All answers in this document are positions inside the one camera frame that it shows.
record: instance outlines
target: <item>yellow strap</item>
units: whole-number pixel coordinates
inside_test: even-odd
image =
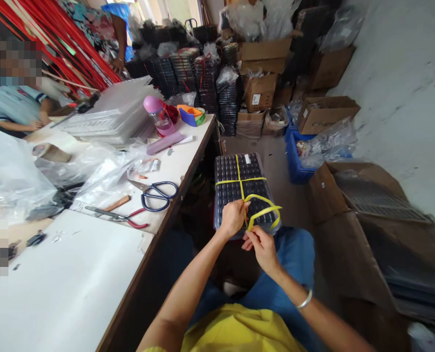
[[[262,196],[259,196],[256,194],[250,194],[245,198],[245,196],[243,194],[243,183],[242,183],[243,181],[266,180],[266,177],[254,177],[254,178],[247,178],[245,180],[240,179],[240,167],[238,166],[238,155],[235,155],[235,157],[237,159],[238,180],[219,181],[219,182],[216,182],[215,187],[217,187],[217,185],[223,184],[223,183],[239,182],[240,183],[240,191],[242,192],[242,199],[245,202],[248,202],[252,198],[258,198],[260,200],[264,200],[265,202],[267,202],[270,205],[268,208],[260,210],[256,214],[253,214],[252,217],[250,218],[249,223],[247,223],[247,219],[245,218],[245,225],[247,226],[247,230],[250,231],[253,228],[253,223],[257,217],[265,215],[265,214],[272,212],[272,211],[274,211],[277,215],[276,220],[271,225],[271,229],[275,228],[279,224],[279,221],[281,219],[281,214],[279,213],[279,209],[282,209],[282,207],[274,205],[272,201],[270,201],[269,199],[267,199],[265,197],[262,197]]]

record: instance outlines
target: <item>hand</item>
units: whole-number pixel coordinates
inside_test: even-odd
[[[275,239],[268,235],[260,226],[254,226],[251,231],[246,231],[243,237],[245,243],[242,249],[249,251],[255,247],[256,260],[260,267],[271,277],[282,270],[277,258]]]
[[[44,127],[41,121],[31,121],[29,131],[34,132]]]
[[[222,210],[222,224],[219,227],[219,232],[224,233],[227,239],[242,228],[250,204],[250,201],[245,203],[243,199],[239,199],[225,205]]]
[[[110,63],[110,67],[116,72],[118,75],[123,73],[124,69],[124,59],[116,58]]]

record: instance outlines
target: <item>pink bottle cap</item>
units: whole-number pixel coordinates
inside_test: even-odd
[[[144,99],[144,108],[148,113],[156,113],[163,110],[163,101],[152,95],[147,95]]]

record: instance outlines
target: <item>pink water bottle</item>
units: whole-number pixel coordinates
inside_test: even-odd
[[[159,131],[160,136],[171,135],[175,132],[170,116],[164,108],[164,103],[161,99],[152,95],[148,95],[144,99],[144,108],[149,113],[149,116],[154,121],[154,125]]]

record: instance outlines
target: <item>red-handled pliers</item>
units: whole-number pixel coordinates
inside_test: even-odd
[[[139,210],[136,210],[135,212],[129,214],[128,216],[124,216],[124,215],[120,215],[120,214],[116,214],[116,213],[112,213],[112,212],[107,212],[107,211],[104,211],[104,210],[101,210],[98,208],[94,208],[94,207],[90,207],[90,206],[85,207],[85,209],[92,210],[92,211],[100,213],[100,214],[111,216],[111,218],[108,219],[111,221],[116,221],[116,222],[127,221],[128,224],[135,229],[142,229],[142,228],[149,226],[149,224],[138,225],[134,221],[129,220],[129,218],[133,217],[134,215],[137,215],[137,214],[145,211],[145,208],[141,208]]]

